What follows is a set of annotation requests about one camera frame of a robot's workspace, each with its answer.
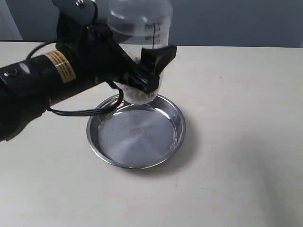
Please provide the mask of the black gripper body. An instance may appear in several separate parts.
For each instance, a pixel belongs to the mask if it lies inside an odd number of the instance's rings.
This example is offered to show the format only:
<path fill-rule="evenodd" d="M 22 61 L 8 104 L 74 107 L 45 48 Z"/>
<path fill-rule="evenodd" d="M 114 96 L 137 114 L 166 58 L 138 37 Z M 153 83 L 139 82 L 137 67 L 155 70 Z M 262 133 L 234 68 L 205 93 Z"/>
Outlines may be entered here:
<path fill-rule="evenodd" d="M 56 49 L 66 63 L 56 73 L 57 87 L 92 87 L 103 82 L 137 87 L 137 64 L 97 16 L 97 11 L 84 16 L 59 12 Z"/>

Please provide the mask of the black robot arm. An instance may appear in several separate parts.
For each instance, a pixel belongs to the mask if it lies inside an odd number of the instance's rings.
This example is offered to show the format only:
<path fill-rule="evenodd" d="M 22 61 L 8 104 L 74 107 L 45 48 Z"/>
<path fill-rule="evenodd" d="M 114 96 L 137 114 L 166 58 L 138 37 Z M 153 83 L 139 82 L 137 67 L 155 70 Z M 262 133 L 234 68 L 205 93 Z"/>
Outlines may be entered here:
<path fill-rule="evenodd" d="M 105 23 L 93 15 L 88 21 L 59 14 L 55 50 L 0 69 L 0 139 L 9 141 L 43 113 L 86 117 L 114 111 L 124 93 L 108 107 L 61 111 L 53 106 L 101 83 L 112 89 L 118 84 L 149 93 L 159 87 L 160 74 L 176 57 L 177 47 L 141 51 L 135 62 L 114 40 Z"/>

